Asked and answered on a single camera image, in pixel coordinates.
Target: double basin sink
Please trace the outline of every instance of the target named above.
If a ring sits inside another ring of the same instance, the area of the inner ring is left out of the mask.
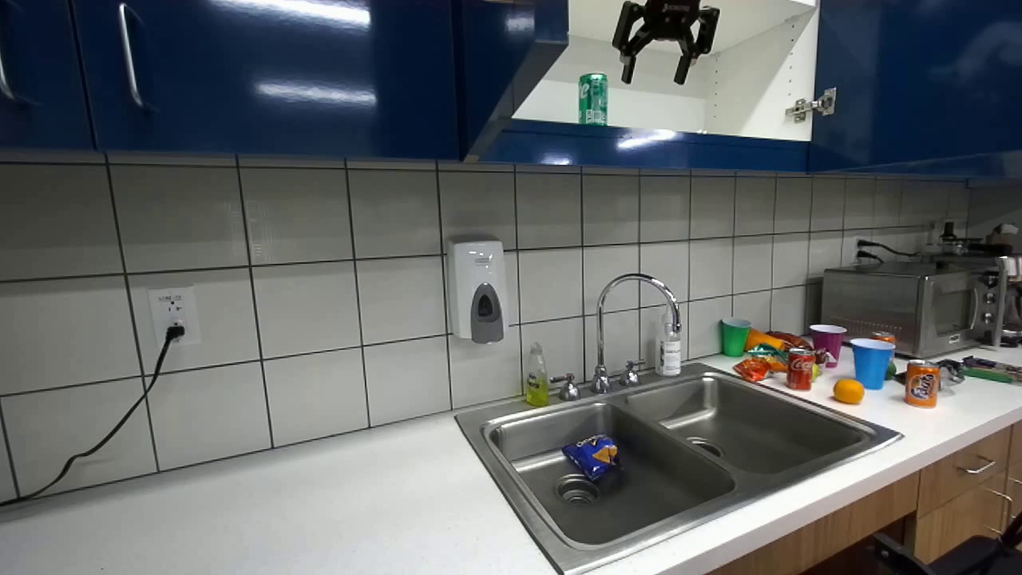
[[[456,421],[563,573],[612,561],[896,438],[701,363],[608,395],[532,413],[489,405]],[[619,480],[599,489],[578,483],[563,456],[592,433],[619,448]]]

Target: electrical outlet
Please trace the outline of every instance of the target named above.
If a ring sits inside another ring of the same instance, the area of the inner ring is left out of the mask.
[[[155,343],[163,343],[170,326],[184,326],[184,339],[178,339],[178,345],[201,345],[198,301],[192,289],[154,292],[150,307]]]

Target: green bottle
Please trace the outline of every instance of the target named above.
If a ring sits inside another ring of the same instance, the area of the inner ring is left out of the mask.
[[[529,348],[529,374],[523,377],[523,405],[539,410],[548,405],[548,377],[542,345]]]

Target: microwave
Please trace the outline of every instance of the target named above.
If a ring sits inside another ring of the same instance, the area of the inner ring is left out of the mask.
[[[822,320],[892,333],[904,357],[952,353],[991,343],[996,277],[996,260],[828,269]]]

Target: robotic arm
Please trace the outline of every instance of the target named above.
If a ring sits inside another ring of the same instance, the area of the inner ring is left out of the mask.
[[[698,10],[698,0],[648,0],[646,6],[625,0],[612,30],[612,48],[623,61],[619,81],[633,83],[637,59],[648,40],[678,40],[680,61],[673,83],[680,86],[690,77],[694,61],[711,51],[720,17],[721,10]]]

